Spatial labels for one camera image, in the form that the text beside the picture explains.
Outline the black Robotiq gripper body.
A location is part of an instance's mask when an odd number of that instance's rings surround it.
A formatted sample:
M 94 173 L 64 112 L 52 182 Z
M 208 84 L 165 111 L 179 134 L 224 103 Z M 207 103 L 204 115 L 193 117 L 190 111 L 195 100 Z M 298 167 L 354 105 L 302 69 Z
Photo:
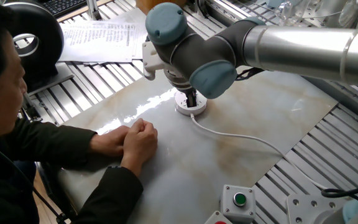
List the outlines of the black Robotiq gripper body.
M 196 90 L 190 85 L 189 82 L 180 82 L 180 83 L 175 82 L 174 87 L 182 93 L 194 92 Z

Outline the person's right hand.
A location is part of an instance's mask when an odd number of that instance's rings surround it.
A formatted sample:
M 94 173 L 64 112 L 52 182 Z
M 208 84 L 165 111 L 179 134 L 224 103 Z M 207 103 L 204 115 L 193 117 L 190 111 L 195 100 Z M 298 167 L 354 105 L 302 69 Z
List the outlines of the person's right hand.
M 156 153 L 158 131 L 153 124 L 138 119 L 128 130 L 124 139 L 121 167 L 130 170 L 139 177 L 142 166 Z

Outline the person's left hand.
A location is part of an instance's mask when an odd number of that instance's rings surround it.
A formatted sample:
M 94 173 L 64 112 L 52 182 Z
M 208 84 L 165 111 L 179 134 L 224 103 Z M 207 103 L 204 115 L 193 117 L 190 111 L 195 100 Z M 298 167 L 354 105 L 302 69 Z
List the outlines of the person's left hand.
M 95 134 L 89 142 L 89 152 L 109 157 L 122 156 L 124 153 L 124 140 L 128 132 L 128 126 L 120 126 L 106 134 Z

